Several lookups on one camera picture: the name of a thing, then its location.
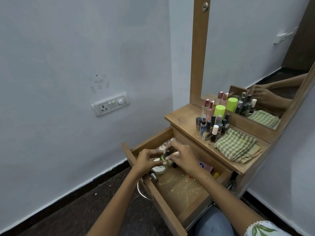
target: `sleeve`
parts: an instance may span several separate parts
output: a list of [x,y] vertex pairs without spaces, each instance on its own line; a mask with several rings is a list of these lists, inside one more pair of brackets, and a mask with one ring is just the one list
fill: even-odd
[[244,236],[290,236],[270,221],[259,221],[248,227]]

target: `leaf print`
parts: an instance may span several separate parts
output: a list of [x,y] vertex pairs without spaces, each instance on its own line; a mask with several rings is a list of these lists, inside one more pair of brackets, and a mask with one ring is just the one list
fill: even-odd
[[258,224],[257,227],[262,229],[262,230],[264,230],[264,231],[266,231],[266,232],[269,232],[269,233],[271,233],[273,231],[276,231],[275,229],[267,228],[267,227],[265,227],[265,226],[263,226],[261,224]]
[[264,234],[260,228],[258,228],[258,231],[260,232],[260,235],[261,235],[261,236],[268,236],[268,235]]
[[256,234],[257,234],[257,228],[256,228],[256,226],[254,226],[253,230],[252,230],[252,235],[256,236]]

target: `green checkered towel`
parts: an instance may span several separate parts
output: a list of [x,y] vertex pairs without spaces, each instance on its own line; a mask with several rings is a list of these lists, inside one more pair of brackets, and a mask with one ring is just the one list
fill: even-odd
[[271,129],[276,129],[280,123],[280,119],[277,116],[271,115],[263,110],[254,111],[252,115],[248,116],[248,119],[251,119],[257,123],[260,123]]
[[260,147],[255,138],[229,129],[216,143],[215,148],[231,161],[246,163],[260,153]]

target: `wooden mirror frame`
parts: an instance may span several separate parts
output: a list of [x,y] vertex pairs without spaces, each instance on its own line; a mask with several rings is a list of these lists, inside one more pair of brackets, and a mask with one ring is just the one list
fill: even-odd
[[[207,2],[209,8],[202,11],[203,4]],[[201,89],[203,80],[203,68],[206,53],[208,22],[209,22],[210,0],[194,0],[194,14],[192,26],[192,50],[191,50],[191,79],[190,79],[190,101],[189,103],[202,108],[204,99],[201,99]],[[298,89],[291,105],[283,114],[280,124],[273,130],[256,123],[250,119],[226,110],[231,114],[230,123],[242,130],[257,136],[266,142],[273,143],[288,125],[305,96],[314,85],[315,64],[313,64],[305,80]]]

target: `open drawer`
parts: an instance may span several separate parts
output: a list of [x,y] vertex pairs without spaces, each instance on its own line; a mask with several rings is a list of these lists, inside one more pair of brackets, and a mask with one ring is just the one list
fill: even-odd
[[[226,185],[229,182],[232,171],[175,128],[168,127],[131,150],[125,143],[121,145],[133,167],[140,151],[156,149],[172,137],[175,137],[182,144],[189,145],[200,161],[212,166],[211,174],[218,172],[220,176],[217,180],[221,184]],[[180,167],[168,167],[164,174],[157,175],[157,177],[159,178],[157,183],[153,183],[148,174],[142,178],[146,192],[154,199],[156,208],[172,234],[187,235],[185,228],[191,225],[211,204],[212,200],[209,194],[198,182],[188,177]]]

